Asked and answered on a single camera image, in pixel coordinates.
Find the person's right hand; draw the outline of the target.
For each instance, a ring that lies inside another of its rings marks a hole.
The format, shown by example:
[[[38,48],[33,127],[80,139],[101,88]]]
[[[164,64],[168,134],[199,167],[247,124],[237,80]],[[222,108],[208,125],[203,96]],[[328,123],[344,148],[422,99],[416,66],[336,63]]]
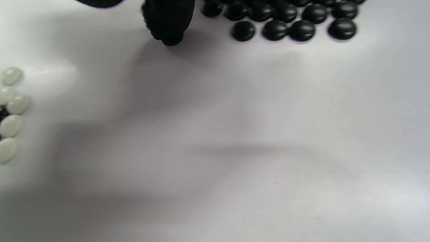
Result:
[[[175,46],[184,38],[195,10],[195,0],[145,0],[141,13],[155,40]]]

